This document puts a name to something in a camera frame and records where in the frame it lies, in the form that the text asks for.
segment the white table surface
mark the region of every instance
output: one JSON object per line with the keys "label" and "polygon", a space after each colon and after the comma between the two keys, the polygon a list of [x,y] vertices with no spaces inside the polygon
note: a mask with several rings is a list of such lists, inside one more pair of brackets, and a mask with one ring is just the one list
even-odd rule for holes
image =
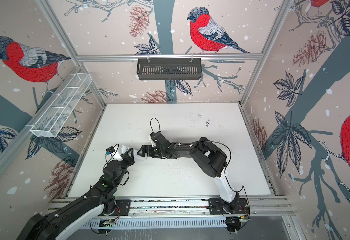
{"label": "white table surface", "polygon": [[[88,191],[90,184],[99,180],[106,148],[118,143],[120,148],[125,145],[138,151],[142,145],[150,144],[149,121],[152,117],[160,121],[161,133],[170,142],[194,142],[207,137],[210,141],[224,143],[232,152],[226,171],[231,187],[240,190],[244,185],[248,195],[270,194],[237,103],[109,104],[69,197],[80,197]],[[156,132],[155,120],[152,127]],[[229,158],[228,150],[217,145]],[[146,161],[135,158],[135,164],[128,171],[130,178],[125,186],[118,187],[117,197],[219,195],[213,178],[207,176],[192,158],[163,160],[149,157]]]}

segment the black cable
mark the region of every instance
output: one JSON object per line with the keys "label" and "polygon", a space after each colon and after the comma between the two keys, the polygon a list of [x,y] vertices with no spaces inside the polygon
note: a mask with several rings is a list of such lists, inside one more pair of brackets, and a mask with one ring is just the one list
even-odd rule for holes
{"label": "black cable", "polygon": [[156,121],[158,121],[158,124],[159,124],[159,131],[158,132],[160,132],[160,122],[159,122],[159,120],[157,118],[151,118],[151,120],[149,121],[149,125],[151,126],[152,132],[154,132],[153,128],[152,128],[152,125],[151,125],[152,119],[156,119]]}
{"label": "black cable", "polygon": [[[115,146],[116,146],[116,145],[117,145],[118,147],[116,148],[116,151],[115,151],[115,153],[113,154],[113,156],[111,156],[110,160],[115,156],[116,152],[117,152],[118,149],[119,149],[119,144],[118,144],[118,143],[116,143],[116,144],[113,146],[113,148],[115,149]],[[107,163],[110,162],[110,160],[107,161],[107,154],[105,154],[105,164],[104,164],[103,169],[105,169],[105,166],[107,165]]]}

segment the white snow dot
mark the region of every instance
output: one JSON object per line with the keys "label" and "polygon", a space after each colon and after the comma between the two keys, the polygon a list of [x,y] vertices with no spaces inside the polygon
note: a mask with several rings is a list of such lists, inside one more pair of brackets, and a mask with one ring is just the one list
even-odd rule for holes
{"label": "white snow dot", "polygon": [[7,191],[7,194],[12,195],[17,191],[17,187],[12,187]]}

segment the bird wing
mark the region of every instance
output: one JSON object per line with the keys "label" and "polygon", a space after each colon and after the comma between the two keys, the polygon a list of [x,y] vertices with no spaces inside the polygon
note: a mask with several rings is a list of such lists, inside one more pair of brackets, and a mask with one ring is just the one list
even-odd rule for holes
{"label": "bird wing", "polygon": [[19,43],[24,52],[24,57],[20,60],[20,65],[27,68],[41,68],[47,61],[46,50],[42,48],[28,47]]}
{"label": "bird wing", "polygon": [[226,30],[222,26],[219,26],[212,17],[210,17],[210,21],[206,26],[202,26],[198,30],[205,38],[216,42],[226,33]]}

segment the wallpaper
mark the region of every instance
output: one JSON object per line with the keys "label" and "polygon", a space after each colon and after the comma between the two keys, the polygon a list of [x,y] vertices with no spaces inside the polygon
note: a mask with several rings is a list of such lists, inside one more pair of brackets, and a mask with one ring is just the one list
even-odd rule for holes
{"label": "wallpaper", "polygon": [[307,239],[350,239],[350,1],[298,1],[245,105]]}
{"label": "wallpaper", "polygon": [[141,81],[136,62],[85,63],[106,103],[239,101],[256,61],[202,61],[200,80]]}
{"label": "wallpaper", "polygon": [[80,55],[260,53],[280,0],[50,0]]}

